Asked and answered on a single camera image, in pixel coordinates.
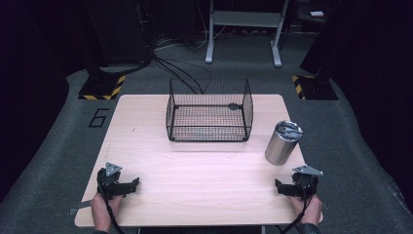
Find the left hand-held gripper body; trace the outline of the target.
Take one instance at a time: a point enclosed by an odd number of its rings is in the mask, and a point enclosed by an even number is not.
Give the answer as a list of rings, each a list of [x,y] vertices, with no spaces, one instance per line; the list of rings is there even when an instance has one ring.
[[[124,196],[123,189],[132,187],[131,182],[120,183],[121,166],[106,162],[105,167],[97,173],[97,192],[105,199],[112,200],[115,196]]]

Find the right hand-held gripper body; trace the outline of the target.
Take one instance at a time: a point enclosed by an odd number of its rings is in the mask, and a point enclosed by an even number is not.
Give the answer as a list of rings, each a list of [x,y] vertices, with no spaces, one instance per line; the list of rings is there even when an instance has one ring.
[[[309,165],[304,165],[292,169],[291,176],[293,183],[288,185],[287,196],[307,200],[317,193],[319,177],[323,176],[323,171],[319,171]]]

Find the person's right hand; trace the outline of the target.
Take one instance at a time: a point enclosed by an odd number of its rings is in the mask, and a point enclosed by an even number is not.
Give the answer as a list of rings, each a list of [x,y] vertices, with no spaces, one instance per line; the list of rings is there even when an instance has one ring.
[[[321,219],[322,201],[318,195],[313,195],[308,205],[296,197],[288,196],[288,200],[293,206],[293,209],[297,215],[304,213],[300,220],[302,224],[319,225]]]

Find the person's left hand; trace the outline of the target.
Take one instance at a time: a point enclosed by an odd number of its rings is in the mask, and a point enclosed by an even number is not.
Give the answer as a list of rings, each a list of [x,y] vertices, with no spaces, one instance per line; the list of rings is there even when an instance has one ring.
[[[108,201],[114,216],[117,216],[122,200],[122,196],[116,196]],[[100,193],[96,193],[91,199],[91,208],[94,219],[94,230],[108,234],[112,226],[112,221],[107,211],[106,203]]]

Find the silver metal tumbler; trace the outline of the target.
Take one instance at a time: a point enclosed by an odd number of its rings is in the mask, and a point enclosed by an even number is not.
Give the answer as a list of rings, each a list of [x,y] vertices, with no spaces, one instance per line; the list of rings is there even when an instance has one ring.
[[[276,166],[285,164],[302,135],[303,130],[296,123],[278,122],[265,150],[266,159]]]

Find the grey tape strip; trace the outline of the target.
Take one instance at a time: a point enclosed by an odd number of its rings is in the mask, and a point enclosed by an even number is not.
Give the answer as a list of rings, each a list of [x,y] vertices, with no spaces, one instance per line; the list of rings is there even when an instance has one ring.
[[[75,216],[76,213],[78,213],[79,210],[89,207],[90,202],[91,202],[90,200],[83,201],[83,202],[79,203],[78,205],[76,205],[75,207],[70,208],[67,212],[67,215],[68,216]]]

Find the black yellow-striped stand base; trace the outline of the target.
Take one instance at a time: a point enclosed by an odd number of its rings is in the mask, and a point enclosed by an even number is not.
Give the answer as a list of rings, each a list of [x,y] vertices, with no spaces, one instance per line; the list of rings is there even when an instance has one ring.
[[[78,99],[99,100],[114,99],[120,93],[122,85],[126,80],[125,76],[111,76],[102,81],[89,78],[81,88]]]
[[[302,100],[337,100],[329,81],[322,81],[316,76],[293,75],[292,81],[298,97]]]

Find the white metal stand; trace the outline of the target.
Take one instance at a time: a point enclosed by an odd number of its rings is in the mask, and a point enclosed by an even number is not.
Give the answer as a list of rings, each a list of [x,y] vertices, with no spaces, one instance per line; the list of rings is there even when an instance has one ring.
[[[280,56],[279,42],[282,34],[282,27],[286,17],[286,10],[289,0],[282,0],[282,9],[275,13],[256,13],[256,12],[238,12],[238,11],[217,11],[214,9],[214,0],[209,1],[209,26],[208,26],[208,43],[206,49],[206,64],[213,61],[214,52],[214,27],[223,26],[249,26],[249,27],[266,27],[275,28],[276,34],[270,42],[273,63],[276,68],[282,67]]]

